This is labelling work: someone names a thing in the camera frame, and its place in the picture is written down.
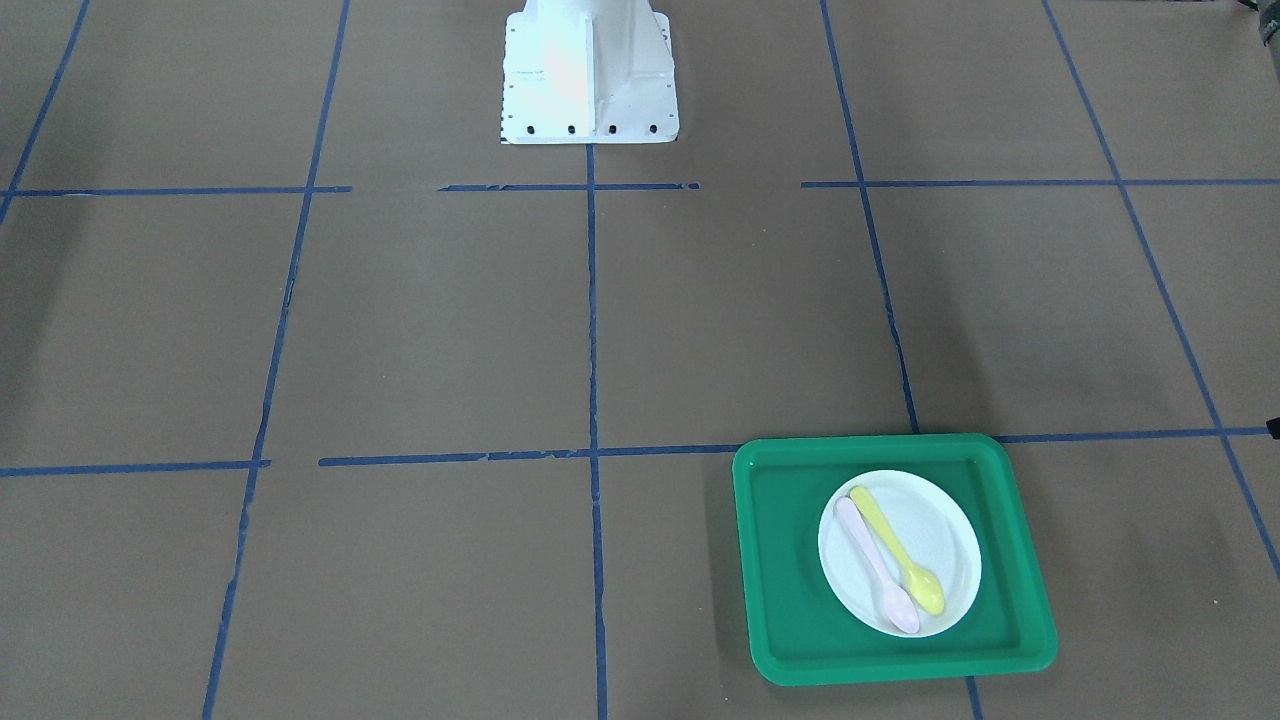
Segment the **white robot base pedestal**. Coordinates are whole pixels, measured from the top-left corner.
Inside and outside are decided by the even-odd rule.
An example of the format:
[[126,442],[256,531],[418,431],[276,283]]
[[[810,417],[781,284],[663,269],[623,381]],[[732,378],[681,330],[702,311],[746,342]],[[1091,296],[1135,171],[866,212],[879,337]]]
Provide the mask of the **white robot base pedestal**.
[[502,143],[669,143],[669,18],[648,1],[526,1],[506,18]]

